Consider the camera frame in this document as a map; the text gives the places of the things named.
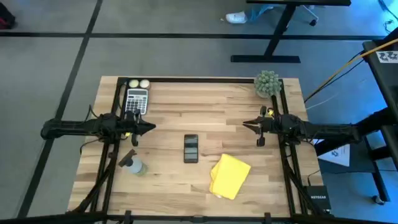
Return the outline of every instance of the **table leg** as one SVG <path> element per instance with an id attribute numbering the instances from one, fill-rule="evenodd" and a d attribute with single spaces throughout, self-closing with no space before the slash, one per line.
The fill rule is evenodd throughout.
<path id="1" fill-rule="evenodd" d="M 381 133 L 388 147 L 389 155 L 391 156 L 391 159 L 398 170 L 398 137 L 396 126 L 381 126 Z"/>
<path id="2" fill-rule="evenodd" d="M 369 145 L 369 141 L 367 137 L 364 138 L 366 149 L 368 150 L 368 153 L 370 154 L 372 152 L 371 146 Z M 372 173 L 372 177 L 374 180 L 374 184 L 376 184 L 377 191 L 379 192 L 379 198 L 380 200 L 384 202 L 390 202 L 390 196 L 388 195 L 386 186 L 384 185 L 383 178 L 381 177 L 379 168 L 376 164 L 376 161 L 372 161 L 372 165 L 374 168 L 374 172 Z"/>
<path id="3" fill-rule="evenodd" d="M 391 153 L 390 150 L 388 149 L 387 146 L 383 146 L 377 149 L 373 149 L 370 153 L 369 153 L 370 157 L 372 160 L 376 161 L 379 159 L 385 159 L 387 157 L 391 157 Z"/>
<path id="4" fill-rule="evenodd" d="M 270 63 L 301 63 L 299 56 L 272 55 L 279 43 L 280 37 L 289 25 L 296 5 L 288 4 L 275 28 L 274 36 L 268 44 L 264 55 L 232 55 L 231 62 L 270 62 Z"/>

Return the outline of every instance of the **white paper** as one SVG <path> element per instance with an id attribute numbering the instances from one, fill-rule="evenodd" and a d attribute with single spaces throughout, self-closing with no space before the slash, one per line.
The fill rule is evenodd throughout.
<path id="1" fill-rule="evenodd" d="M 398 51 L 379 51 L 377 58 L 380 63 L 398 63 Z"/>
<path id="2" fill-rule="evenodd" d="M 318 156 L 319 159 L 349 167 L 349 144 Z"/>

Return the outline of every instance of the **calculator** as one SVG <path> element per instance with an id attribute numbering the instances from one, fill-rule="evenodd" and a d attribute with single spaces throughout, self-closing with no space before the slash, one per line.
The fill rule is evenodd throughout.
<path id="1" fill-rule="evenodd" d="M 132 88 L 127 90 L 126 111 L 140 109 L 141 115 L 147 113 L 148 90 Z"/>

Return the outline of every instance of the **yellow cable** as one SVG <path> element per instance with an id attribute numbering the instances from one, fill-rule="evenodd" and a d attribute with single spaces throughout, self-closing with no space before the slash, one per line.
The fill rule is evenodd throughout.
<path id="1" fill-rule="evenodd" d="M 368 51 L 368 52 L 366 52 L 366 53 L 363 53 L 363 54 L 361 54 L 361 55 L 359 55 L 359 56 L 353 58 L 352 60 L 350 60 L 349 62 L 347 62 L 345 65 L 343 65 L 339 70 L 337 70 L 337 72 L 335 72 L 335 73 L 334 73 L 331 77 L 329 77 L 326 81 L 324 81 L 314 92 L 312 92 L 312 93 L 304 100 L 304 102 L 306 102 L 309 98 L 311 98 L 319 89 L 321 89 L 322 87 L 324 87 L 328 82 L 330 82 L 330 80 L 332 80 L 336 75 L 338 75 L 338 74 L 339 74 L 344 68 L 346 68 L 348 65 L 351 65 L 354 61 L 356 61 L 356 60 L 358 60 L 358 59 L 360 59 L 360 58 L 363 58 L 363 57 L 365 57 L 365 56 L 367 56 L 367 55 L 369 55 L 369 54 L 371 54 L 371 53 L 373 53 L 373 52 L 375 52 L 375 51 L 377 51 L 377 50 L 380 50 L 380 49 L 382 49 L 382 48 L 384 48 L 384 47 L 390 46 L 391 44 L 394 44 L 394 43 L 396 43 L 396 42 L 398 42 L 398 39 L 392 40 L 392 41 L 390 41 L 390 42 L 388 42 L 388 43 L 385 43 L 385 44 L 383 44 L 383 45 L 381 45 L 381 46 L 379 46 L 379 47 L 376 47 L 376 48 L 374 48 L 374 49 L 372 49 L 372 50 L 370 50 L 370 51 Z"/>

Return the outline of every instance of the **smartphone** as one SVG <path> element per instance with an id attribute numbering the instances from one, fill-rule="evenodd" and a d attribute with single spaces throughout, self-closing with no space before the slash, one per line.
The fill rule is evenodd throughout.
<path id="1" fill-rule="evenodd" d="M 198 162 L 198 135 L 184 135 L 184 163 Z"/>

